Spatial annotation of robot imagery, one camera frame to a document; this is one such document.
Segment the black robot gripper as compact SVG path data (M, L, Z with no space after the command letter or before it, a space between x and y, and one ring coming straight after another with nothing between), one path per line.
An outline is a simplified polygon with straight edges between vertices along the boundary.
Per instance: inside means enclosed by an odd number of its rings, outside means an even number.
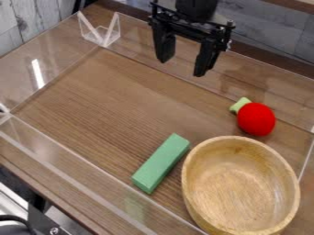
M173 7L152 0L148 25L153 32L157 60L164 63L175 54L175 36L198 41L194 75L204 76L214 68L220 51L231 44L235 23L216 12L218 0L173 0Z

